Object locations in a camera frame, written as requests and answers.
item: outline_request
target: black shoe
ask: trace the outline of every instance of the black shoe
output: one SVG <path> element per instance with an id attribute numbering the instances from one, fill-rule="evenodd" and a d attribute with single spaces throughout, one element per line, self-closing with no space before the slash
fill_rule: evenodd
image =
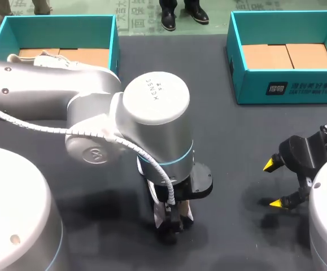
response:
<path id="1" fill-rule="evenodd" d="M 162 10 L 161 24 L 167 31 L 176 30 L 175 14 L 171 10 Z"/>
<path id="2" fill-rule="evenodd" d="M 185 6 L 185 10 L 192 16 L 192 18 L 199 24 L 208 24 L 209 18 L 207 13 L 200 5 Z"/>

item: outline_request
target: cable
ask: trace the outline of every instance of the cable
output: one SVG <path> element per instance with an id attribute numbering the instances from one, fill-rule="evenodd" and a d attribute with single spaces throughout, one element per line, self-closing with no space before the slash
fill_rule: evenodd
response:
<path id="1" fill-rule="evenodd" d="M 65 135 L 71 135 L 71 136 L 84 136 L 84 137 L 97 137 L 97 138 L 103 138 L 110 142 L 117 142 L 119 144 L 124 145 L 125 147 L 135 151 L 138 155 L 146 159 L 159 173 L 159 175 L 162 177 L 163 181 L 166 183 L 167 189 L 168 189 L 168 200 L 167 203 L 169 205 L 175 205 L 175 192 L 173 190 L 173 185 L 171 180 L 169 179 L 166 172 L 163 170 L 163 168 L 154 160 L 154 158 L 148 154 L 145 150 L 137 146 L 136 144 L 124 139 L 117 137 L 116 135 L 110 135 L 106 136 L 104 133 L 98 133 L 98 132 L 89 132 L 89 131 L 83 131 L 83 130 L 77 130 L 77 129 L 66 129 L 66 128 L 52 128 L 52 127 L 45 127 L 40 126 L 32 123 L 28 123 L 26 121 L 19 120 L 15 117 L 12 117 L 2 111 L 0 111 L 0 119 L 5 120 L 11 124 L 29 129 L 34 130 L 38 132 L 45 132 L 45 133 L 52 133 L 52 134 L 65 134 Z"/>

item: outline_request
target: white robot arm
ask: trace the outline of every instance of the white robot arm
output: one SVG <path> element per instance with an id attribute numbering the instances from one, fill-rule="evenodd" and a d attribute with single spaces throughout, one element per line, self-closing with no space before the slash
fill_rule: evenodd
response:
<path id="1" fill-rule="evenodd" d="M 70 71 L 0 62 L 0 119 L 27 129 L 66 135 L 73 158 L 90 164 L 114 160 L 124 149 L 137 153 L 144 177 L 166 204 L 168 233 L 182 230 L 177 205 L 212 190 L 210 170 L 193 159 L 186 84 L 152 72 L 121 92 L 112 72 Z M 26 120 L 61 119 L 66 128 Z"/>

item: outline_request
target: robot logo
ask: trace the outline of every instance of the robot logo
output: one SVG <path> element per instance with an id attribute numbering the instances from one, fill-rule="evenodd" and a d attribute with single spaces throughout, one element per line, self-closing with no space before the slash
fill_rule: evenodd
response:
<path id="1" fill-rule="evenodd" d="M 103 164 L 107 161 L 107 153 L 101 148 L 93 147 L 83 152 L 83 159 L 90 164 Z"/>

